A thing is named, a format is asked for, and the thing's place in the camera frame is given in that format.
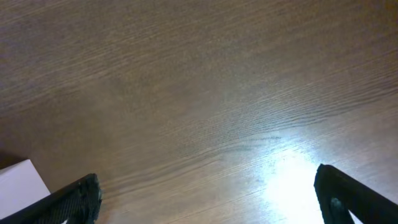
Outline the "white cardboard box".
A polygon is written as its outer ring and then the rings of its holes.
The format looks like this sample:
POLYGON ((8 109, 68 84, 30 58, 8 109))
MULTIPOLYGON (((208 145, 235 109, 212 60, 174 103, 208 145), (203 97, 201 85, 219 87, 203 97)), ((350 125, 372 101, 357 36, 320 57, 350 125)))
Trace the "white cardboard box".
POLYGON ((50 195, 30 159, 1 169, 1 219, 50 195))

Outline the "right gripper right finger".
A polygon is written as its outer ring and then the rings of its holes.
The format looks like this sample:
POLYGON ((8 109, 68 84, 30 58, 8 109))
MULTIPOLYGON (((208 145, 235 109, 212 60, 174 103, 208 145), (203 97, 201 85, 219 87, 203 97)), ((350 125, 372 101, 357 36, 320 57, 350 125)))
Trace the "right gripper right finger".
POLYGON ((397 204, 336 167, 320 164, 314 188, 325 224, 397 223, 397 204))

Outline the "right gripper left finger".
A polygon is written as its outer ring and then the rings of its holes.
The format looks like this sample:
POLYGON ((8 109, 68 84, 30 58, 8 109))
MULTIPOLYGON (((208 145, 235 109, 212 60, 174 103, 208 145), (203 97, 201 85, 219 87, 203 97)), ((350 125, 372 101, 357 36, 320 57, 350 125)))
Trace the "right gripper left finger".
POLYGON ((1 220, 1 224, 94 224, 102 194, 96 174, 88 174, 1 220))

